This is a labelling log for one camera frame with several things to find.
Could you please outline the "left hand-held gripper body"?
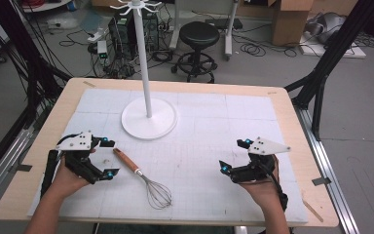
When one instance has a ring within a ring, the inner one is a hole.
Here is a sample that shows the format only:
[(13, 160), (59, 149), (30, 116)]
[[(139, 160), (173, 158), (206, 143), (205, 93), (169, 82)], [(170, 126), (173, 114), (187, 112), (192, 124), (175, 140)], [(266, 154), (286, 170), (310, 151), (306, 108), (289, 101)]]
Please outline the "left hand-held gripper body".
[(64, 156), (65, 166), (71, 172), (95, 184), (97, 181), (108, 179), (108, 174), (92, 164), (90, 154), (95, 147), (104, 147), (107, 141), (107, 137), (81, 132), (63, 137), (56, 145), (56, 150)]

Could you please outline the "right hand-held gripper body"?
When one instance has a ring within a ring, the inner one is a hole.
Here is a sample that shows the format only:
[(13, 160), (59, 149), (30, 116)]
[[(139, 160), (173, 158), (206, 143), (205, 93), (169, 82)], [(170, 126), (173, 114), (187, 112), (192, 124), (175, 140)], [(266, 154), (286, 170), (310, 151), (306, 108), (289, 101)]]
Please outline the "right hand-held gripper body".
[(274, 156), (289, 150), (287, 145), (259, 136), (247, 149), (250, 162), (245, 166), (232, 168), (229, 177), (234, 183), (262, 180), (275, 169)]

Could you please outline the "wooden handled wire whisk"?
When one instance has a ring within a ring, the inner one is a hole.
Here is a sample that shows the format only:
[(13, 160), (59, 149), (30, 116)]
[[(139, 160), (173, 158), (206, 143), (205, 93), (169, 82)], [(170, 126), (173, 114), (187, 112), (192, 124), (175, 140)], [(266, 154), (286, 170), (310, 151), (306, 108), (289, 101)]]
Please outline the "wooden handled wire whisk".
[(155, 210), (162, 210), (172, 205), (172, 195), (170, 190), (157, 181), (148, 178), (136, 163), (118, 148), (113, 149), (113, 153), (136, 175), (140, 176), (147, 191), (148, 204)]

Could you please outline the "white hook rack stand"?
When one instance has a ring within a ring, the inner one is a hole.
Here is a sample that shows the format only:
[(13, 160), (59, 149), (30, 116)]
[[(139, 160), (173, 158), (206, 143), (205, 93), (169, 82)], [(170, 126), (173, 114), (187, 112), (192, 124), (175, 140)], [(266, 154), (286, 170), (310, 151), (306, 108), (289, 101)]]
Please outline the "white hook rack stand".
[(123, 6), (112, 6), (112, 9), (125, 9), (123, 16), (129, 12), (132, 12), (133, 15), (143, 88), (143, 98), (135, 99), (123, 110), (122, 126), (132, 137), (142, 140), (158, 139), (174, 129), (177, 123), (177, 113), (168, 101), (151, 98), (142, 21), (143, 10), (152, 12), (149, 9), (150, 3), (148, 0), (118, 1), (123, 3)]

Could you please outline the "person's left hand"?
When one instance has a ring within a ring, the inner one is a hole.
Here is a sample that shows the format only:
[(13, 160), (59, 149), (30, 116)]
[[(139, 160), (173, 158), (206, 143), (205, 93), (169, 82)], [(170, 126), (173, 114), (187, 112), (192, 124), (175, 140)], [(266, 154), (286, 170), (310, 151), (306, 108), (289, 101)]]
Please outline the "person's left hand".
[(65, 199), (87, 185), (89, 183), (84, 178), (74, 174), (66, 167), (65, 157), (62, 156), (56, 171), (56, 177), (48, 193), (57, 198)]

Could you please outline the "person's right hand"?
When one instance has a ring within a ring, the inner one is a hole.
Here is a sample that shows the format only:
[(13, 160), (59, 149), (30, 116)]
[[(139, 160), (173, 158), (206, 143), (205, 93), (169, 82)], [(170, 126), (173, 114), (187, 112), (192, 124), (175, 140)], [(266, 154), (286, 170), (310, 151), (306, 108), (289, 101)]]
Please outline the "person's right hand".
[(254, 202), (260, 207), (268, 205), (280, 205), (281, 198), (276, 182), (279, 182), (279, 160), (274, 156), (275, 169), (273, 170), (273, 178), (265, 178), (255, 182), (241, 183), (241, 187), (249, 193)]

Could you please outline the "white grid mat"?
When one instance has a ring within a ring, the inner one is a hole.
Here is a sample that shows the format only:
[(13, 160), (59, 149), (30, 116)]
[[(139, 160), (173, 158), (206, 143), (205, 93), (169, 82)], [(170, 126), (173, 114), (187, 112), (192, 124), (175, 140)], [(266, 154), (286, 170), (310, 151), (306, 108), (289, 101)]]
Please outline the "white grid mat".
[(177, 124), (168, 135), (139, 140), (122, 127), (124, 108), (143, 97), (141, 91), (88, 89), (66, 127), (76, 134), (91, 131), (115, 140), (151, 179), (171, 192), (170, 207), (155, 210), (148, 201), (144, 181), (129, 170), (110, 148), (99, 148), (92, 162), (116, 168), (111, 180), (88, 185), (63, 203), (63, 218), (100, 218), (120, 221), (215, 222), (224, 225), (262, 221), (260, 208), (248, 193), (221, 174), (219, 164), (248, 163), (240, 139), (283, 137), (273, 102), (268, 97), (156, 92), (154, 98), (170, 102)]

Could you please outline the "grey tape strip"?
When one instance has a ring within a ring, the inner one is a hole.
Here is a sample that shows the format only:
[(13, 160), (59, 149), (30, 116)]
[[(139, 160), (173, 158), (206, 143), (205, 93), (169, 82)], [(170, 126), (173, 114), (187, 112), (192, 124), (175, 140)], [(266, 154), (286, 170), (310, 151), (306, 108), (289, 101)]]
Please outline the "grey tape strip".
[(332, 181), (330, 180), (329, 177), (318, 177), (318, 178), (315, 178), (315, 179), (312, 179), (312, 183), (314, 184), (314, 186), (318, 186), (318, 185), (326, 185), (326, 184), (329, 184), (331, 183)]

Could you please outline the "dark green clothing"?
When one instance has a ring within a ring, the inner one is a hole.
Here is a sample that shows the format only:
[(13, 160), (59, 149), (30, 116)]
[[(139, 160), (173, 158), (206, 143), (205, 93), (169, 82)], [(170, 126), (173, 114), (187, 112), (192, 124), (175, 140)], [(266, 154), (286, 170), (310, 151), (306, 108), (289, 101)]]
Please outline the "dark green clothing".
[(92, 234), (235, 234), (232, 226), (100, 223)]

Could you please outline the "thin wooden stick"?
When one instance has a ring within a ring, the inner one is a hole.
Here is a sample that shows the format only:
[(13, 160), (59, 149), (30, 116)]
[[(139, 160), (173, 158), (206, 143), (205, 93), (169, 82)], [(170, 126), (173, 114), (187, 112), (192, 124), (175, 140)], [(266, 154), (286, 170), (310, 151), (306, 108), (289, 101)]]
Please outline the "thin wooden stick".
[(305, 199), (302, 199), (303, 201), (303, 204), (305, 205), (305, 207), (320, 221), (320, 222), (324, 222), (324, 219), (323, 217), (305, 200)]

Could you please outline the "white adapter with green light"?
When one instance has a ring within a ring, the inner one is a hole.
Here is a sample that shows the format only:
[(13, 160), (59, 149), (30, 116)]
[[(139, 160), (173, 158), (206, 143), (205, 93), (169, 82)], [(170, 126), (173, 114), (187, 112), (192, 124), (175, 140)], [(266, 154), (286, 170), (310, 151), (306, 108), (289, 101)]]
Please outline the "white adapter with green light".
[(101, 59), (107, 59), (108, 53), (107, 53), (107, 43), (105, 40), (100, 40), (97, 42), (96, 45), (97, 48), (97, 54)]

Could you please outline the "white power strip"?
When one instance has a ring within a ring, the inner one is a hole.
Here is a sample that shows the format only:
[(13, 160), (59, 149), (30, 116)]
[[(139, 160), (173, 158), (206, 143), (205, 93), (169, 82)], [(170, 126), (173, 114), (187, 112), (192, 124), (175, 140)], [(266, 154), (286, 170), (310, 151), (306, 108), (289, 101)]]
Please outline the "white power strip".
[(108, 29), (99, 28), (99, 29), (97, 30), (96, 33), (92, 34), (92, 35), (87, 39), (87, 41), (88, 41), (89, 43), (94, 43), (94, 42), (100, 40), (101, 38), (103, 38), (103, 37), (107, 34), (107, 32), (108, 32)]

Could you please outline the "black computer tower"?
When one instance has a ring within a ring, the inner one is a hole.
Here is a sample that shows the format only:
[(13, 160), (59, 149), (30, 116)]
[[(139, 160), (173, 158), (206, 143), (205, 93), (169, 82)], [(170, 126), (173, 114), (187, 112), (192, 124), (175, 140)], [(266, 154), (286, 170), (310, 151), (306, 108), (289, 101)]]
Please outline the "black computer tower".
[[(144, 45), (147, 52), (159, 48), (158, 18), (155, 14), (142, 11)], [(137, 40), (132, 13), (117, 12), (108, 23), (115, 55), (120, 59), (134, 59), (137, 55)]]

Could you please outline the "white stand leg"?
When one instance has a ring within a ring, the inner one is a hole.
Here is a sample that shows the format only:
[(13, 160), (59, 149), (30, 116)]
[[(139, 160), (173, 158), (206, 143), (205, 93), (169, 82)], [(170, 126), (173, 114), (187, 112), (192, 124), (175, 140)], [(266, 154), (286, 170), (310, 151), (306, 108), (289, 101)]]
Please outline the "white stand leg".
[(179, 1), (180, 0), (174, 0), (174, 27), (171, 35), (171, 39), (169, 42), (168, 47), (174, 51), (177, 47), (177, 42), (179, 38), (179, 29), (180, 29), (180, 23), (179, 23)]
[(232, 0), (232, 8), (228, 17), (228, 25), (225, 31), (225, 59), (229, 60), (233, 54), (233, 27), (236, 16), (236, 11), (240, 0)]

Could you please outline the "black round stool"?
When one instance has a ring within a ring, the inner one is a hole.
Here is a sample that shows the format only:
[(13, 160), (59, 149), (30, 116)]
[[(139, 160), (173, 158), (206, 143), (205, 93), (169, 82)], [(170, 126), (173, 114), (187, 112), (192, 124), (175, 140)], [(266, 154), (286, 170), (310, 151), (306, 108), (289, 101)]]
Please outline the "black round stool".
[(213, 70), (217, 68), (217, 63), (204, 53), (204, 49), (215, 45), (219, 38), (220, 33), (214, 25), (202, 21), (184, 24), (180, 28), (179, 39), (188, 45), (192, 52), (183, 54), (171, 68), (171, 72), (176, 73), (180, 69), (187, 74), (187, 82), (190, 82), (192, 77), (208, 74), (208, 83), (213, 84)]

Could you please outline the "flat black box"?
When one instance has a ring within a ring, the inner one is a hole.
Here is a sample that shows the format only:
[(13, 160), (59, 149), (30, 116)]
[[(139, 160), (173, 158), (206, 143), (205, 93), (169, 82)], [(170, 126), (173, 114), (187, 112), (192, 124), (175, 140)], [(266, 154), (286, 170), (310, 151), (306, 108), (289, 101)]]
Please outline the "flat black box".
[[(226, 29), (229, 26), (229, 19), (206, 19), (206, 23), (214, 25), (218, 29)], [(234, 29), (242, 29), (243, 24), (239, 19), (234, 19)]]

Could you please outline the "cardboard box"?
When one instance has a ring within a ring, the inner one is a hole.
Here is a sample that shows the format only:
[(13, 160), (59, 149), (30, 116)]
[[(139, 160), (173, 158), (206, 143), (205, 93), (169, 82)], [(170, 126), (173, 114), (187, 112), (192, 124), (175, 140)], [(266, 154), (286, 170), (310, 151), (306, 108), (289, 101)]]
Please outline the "cardboard box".
[(274, 8), (272, 44), (294, 47), (300, 42), (314, 0), (268, 0)]

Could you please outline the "white floor board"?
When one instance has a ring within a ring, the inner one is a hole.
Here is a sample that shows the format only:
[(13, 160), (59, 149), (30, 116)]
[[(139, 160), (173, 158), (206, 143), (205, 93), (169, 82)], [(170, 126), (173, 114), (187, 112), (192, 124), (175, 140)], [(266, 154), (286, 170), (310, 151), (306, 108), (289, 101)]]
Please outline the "white floor board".
[[(299, 42), (299, 49), (304, 56), (322, 57), (326, 52), (324, 45), (319, 42), (315, 36), (304, 33)], [(356, 44), (353, 43), (344, 53), (346, 59), (365, 59), (366, 53)]]

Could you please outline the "grey rounded device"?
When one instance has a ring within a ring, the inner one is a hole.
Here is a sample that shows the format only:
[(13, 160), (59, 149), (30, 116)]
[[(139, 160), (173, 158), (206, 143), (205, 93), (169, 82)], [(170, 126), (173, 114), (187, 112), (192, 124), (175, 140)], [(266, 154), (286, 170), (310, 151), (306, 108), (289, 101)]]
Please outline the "grey rounded device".
[(305, 24), (305, 31), (317, 38), (321, 44), (326, 44), (337, 33), (346, 18), (336, 13), (319, 13)]

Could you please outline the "white round table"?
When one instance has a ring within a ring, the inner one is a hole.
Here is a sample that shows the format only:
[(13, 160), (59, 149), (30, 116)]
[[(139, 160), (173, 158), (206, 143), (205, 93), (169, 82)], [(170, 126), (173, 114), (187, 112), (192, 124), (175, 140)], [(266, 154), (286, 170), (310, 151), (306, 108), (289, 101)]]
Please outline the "white round table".
[(43, 12), (43, 11), (49, 11), (49, 10), (53, 10), (59, 7), (66, 6), (71, 1), (72, 0), (60, 0), (59, 2), (56, 2), (56, 3), (50, 3), (46, 1), (44, 4), (40, 6), (23, 6), (22, 9), (26, 13)]

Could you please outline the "aluminium rail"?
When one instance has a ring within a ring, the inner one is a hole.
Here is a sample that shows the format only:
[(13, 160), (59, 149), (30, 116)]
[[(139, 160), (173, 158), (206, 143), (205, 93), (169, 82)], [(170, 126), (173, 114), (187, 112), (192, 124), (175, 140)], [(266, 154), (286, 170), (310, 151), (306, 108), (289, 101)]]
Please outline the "aluminium rail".
[(360, 234), (338, 178), (325, 151), (324, 145), (320, 139), (315, 137), (314, 132), (312, 131), (313, 118), (308, 110), (295, 108), (295, 112), (313, 152), (313, 156), (320, 172), (320, 177), (329, 177), (332, 181), (324, 186), (327, 189), (333, 208), (339, 218), (339, 225), (342, 227), (345, 234)]
[(0, 159), (0, 185), (16, 166), (16, 160), (27, 151), (27, 146), (33, 140), (33, 137), (33, 130), (21, 130), (9, 140), (9, 146), (3, 149), (3, 156)]

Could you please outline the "black metal frame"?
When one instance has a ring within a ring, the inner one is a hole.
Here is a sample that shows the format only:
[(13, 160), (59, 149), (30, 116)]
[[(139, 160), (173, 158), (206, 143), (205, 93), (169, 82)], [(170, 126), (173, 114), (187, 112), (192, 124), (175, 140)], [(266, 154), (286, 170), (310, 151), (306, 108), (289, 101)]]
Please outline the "black metal frame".
[(300, 88), (299, 94), (291, 99), (299, 109), (307, 110), (310, 101), (315, 100), (311, 131), (318, 141), (327, 78), (373, 14), (374, 0), (358, 0), (316, 67), (307, 76), (284, 87), (288, 92)]
[(72, 78), (44, 59), (21, 19), (23, 16), (19, 0), (0, 0), (0, 46), (12, 61), (20, 81), (27, 84), (24, 88), (27, 105), (0, 141), (0, 161), (18, 132), (36, 119), (38, 104), (60, 96), (63, 87), (56, 78), (64, 82)]

